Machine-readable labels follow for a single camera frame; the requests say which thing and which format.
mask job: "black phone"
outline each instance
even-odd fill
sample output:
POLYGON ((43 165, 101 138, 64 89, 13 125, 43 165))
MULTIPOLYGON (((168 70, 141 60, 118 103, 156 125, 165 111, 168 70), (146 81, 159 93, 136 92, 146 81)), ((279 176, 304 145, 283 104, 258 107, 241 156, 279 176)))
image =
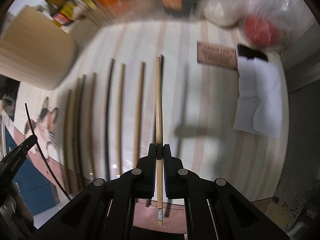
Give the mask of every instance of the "black phone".
POLYGON ((238 49, 238 56, 244 56, 247 58, 259 58, 262 60, 265 60, 266 62, 268 62, 268 57, 266 54, 262 53, 261 51, 255 50, 255 49, 250 49, 247 46, 244 46, 242 44, 238 44, 237 45, 237 49, 238 49))

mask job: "cartoon animal illustration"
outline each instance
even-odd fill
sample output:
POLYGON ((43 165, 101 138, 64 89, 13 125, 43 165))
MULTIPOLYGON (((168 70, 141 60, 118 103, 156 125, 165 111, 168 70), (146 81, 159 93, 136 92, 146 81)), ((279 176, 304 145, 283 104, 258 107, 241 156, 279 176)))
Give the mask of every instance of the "cartoon animal illustration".
MULTIPOLYGON (((58 116, 58 108, 49 107, 49 97, 44 99, 40 114, 36 121, 31 119, 32 127, 35 131, 36 136, 38 137, 38 143, 46 159, 49 158, 49 147, 54 147, 57 151, 57 145, 54 140, 54 131, 55 123, 58 116)), ((24 129, 25 138, 29 137, 32 134, 29 122, 26 122, 24 129)), ((37 146, 34 146, 30 149, 34 155, 39 154, 37 146)))

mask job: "striped tablecloth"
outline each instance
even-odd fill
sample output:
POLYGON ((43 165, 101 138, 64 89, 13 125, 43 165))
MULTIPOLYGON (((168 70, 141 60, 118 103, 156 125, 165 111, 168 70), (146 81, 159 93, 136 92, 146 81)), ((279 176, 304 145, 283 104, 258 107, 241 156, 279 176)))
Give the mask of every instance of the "striped tablecloth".
MULTIPOLYGON (((31 117, 36 119, 45 96, 49 96, 50 107, 59 109, 55 130, 58 150, 50 152, 49 156, 55 163, 63 165, 63 123, 68 89, 74 89, 77 77, 82 74, 90 76, 96 72, 93 159, 96 177, 104 178, 106 90, 109 62, 114 58, 116 65, 108 129, 110 176, 115 179, 116 111, 121 63, 126 64, 122 128, 122 165, 125 172, 132 168, 140 61, 146 62, 141 128, 141 156, 145 156, 154 132, 155 57, 163 54, 164 143, 170 144, 172 155, 181 158, 184 167, 196 172, 201 178, 225 178, 250 201, 272 197, 282 171, 288 138, 288 96, 280 57, 275 53, 267 53, 269 61, 279 67, 282 82, 283 123, 280 136, 275 139, 233 129, 239 95, 238 73, 198 64, 197 41, 233 48, 238 42, 247 43, 237 29, 224 30, 207 21, 134 22, 104 27, 84 48, 68 76, 55 90, 43 91, 21 84, 14 126, 23 134, 27 120, 24 103, 28 103, 31 117)), ((83 103, 83 118, 88 108, 88 104, 83 103)), ((84 141, 87 140, 86 132, 85 129, 81 131, 84 141)), ((84 172, 89 179, 85 148, 82 149, 82 155, 84 172)), ((182 200, 174 203, 183 204, 182 200)))

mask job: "chopstick label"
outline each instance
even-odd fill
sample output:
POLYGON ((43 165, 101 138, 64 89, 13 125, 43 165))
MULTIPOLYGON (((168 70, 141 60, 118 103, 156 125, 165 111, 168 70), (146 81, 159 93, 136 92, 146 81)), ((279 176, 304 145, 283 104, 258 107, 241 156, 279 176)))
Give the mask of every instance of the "chopstick label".
POLYGON ((236 50, 217 44, 198 42, 197 62, 237 70, 236 50))
POLYGON ((158 209, 158 220, 162 221, 162 209, 158 209))

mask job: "beige cylinder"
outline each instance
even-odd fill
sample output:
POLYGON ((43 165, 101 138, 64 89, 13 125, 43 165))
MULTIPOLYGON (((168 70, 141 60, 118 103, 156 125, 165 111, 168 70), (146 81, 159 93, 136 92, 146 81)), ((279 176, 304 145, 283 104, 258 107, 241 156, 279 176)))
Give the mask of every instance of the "beige cylinder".
POLYGON ((52 90, 75 57, 74 40, 46 16, 25 6, 0 41, 0 74, 52 90))

